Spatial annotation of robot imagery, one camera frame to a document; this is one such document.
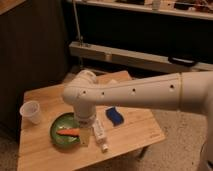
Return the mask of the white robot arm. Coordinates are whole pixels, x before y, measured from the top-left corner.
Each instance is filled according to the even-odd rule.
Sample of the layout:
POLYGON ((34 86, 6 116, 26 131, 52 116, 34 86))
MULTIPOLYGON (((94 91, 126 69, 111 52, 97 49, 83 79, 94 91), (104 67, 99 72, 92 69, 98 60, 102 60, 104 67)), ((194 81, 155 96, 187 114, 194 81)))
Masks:
POLYGON ((100 84, 89 71, 79 72, 62 93, 85 128, 96 118, 96 108, 121 106, 202 114, 206 117, 206 141, 197 171, 213 171, 213 71, 183 72, 120 83, 100 84))

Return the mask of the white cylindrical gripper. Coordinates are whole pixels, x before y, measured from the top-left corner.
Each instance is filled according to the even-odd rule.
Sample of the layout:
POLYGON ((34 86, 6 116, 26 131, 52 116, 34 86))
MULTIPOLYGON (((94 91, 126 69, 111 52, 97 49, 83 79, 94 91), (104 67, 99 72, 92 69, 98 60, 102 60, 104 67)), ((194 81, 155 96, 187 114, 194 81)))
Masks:
POLYGON ((91 129, 96 119, 95 115, 90 115, 88 117, 83 117, 76 115, 75 120, 78 122, 80 129, 80 142, 83 146, 88 146, 90 142, 91 129))

